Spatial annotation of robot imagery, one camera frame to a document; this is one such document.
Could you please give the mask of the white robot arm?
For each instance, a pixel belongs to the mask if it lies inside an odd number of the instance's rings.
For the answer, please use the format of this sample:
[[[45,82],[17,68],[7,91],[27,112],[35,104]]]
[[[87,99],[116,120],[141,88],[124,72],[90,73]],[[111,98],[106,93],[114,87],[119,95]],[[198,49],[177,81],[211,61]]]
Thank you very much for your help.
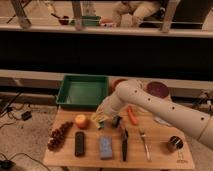
[[[113,116],[127,104],[134,104],[213,150],[213,116],[146,93],[137,79],[120,82],[98,106],[97,112]]]

